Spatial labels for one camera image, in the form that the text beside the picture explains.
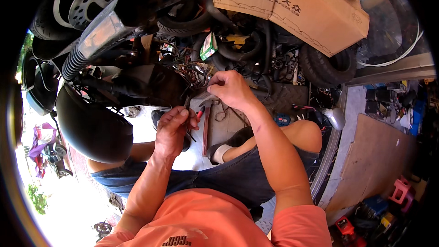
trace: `orange t-shirt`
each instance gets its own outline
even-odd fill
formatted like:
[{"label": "orange t-shirt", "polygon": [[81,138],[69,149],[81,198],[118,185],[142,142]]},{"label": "orange t-shirt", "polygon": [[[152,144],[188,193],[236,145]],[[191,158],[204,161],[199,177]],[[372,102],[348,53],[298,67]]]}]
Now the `orange t-shirt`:
[{"label": "orange t-shirt", "polygon": [[314,205],[282,210],[273,220],[271,242],[243,203],[212,189],[186,189],[169,195],[154,219],[134,235],[123,228],[96,247],[114,246],[331,246],[325,212]]}]

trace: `hand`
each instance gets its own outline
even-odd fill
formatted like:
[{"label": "hand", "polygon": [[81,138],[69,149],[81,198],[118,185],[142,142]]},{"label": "hand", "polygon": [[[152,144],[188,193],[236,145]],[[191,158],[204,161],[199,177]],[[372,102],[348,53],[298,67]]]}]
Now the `hand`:
[{"label": "hand", "polygon": [[207,91],[241,112],[246,112],[260,103],[242,75],[234,70],[216,72],[209,81]]},{"label": "hand", "polygon": [[183,150],[186,123],[189,130],[199,130],[200,119],[192,109],[177,106],[162,115],[157,125],[154,153],[176,158]]}]

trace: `white sock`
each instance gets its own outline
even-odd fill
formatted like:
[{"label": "white sock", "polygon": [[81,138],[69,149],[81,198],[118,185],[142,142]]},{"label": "white sock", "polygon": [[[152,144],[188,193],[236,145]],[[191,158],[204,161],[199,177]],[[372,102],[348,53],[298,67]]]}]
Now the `white sock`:
[{"label": "white sock", "polygon": [[224,160],[222,160],[222,156],[232,148],[232,146],[229,146],[227,144],[223,144],[215,151],[215,153],[212,156],[212,161],[217,163],[224,163]]}]

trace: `hammer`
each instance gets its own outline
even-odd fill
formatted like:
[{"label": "hammer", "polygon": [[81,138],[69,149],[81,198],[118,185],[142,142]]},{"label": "hammer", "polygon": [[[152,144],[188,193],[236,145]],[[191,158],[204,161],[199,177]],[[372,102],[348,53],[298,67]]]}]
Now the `hammer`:
[{"label": "hammer", "polygon": [[203,112],[206,113],[204,117],[204,131],[203,131],[203,156],[207,155],[207,131],[208,131],[208,125],[209,125],[209,115],[210,115],[210,108],[212,107],[212,100],[208,99],[199,105],[201,107],[201,110],[198,112],[199,118],[201,115],[203,115]]}]

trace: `plastic stool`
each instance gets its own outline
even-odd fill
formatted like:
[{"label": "plastic stool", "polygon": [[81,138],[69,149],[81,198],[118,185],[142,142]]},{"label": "plastic stool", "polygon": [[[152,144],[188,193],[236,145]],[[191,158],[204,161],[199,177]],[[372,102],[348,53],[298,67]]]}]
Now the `plastic stool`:
[{"label": "plastic stool", "polygon": [[405,179],[403,176],[397,179],[394,185],[396,189],[393,192],[393,195],[389,196],[389,199],[398,204],[402,204],[404,199],[406,198],[407,193],[410,190],[411,185],[409,184],[409,181],[407,181],[407,179]]},{"label": "plastic stool", "polygon": [[406,213],[410,207],[412,206],[414,195],[411,192],[407,192],[407,195],[405,197],[405,200],[407,200],[407,203],[403,208],[401,208],[401,212]]}]

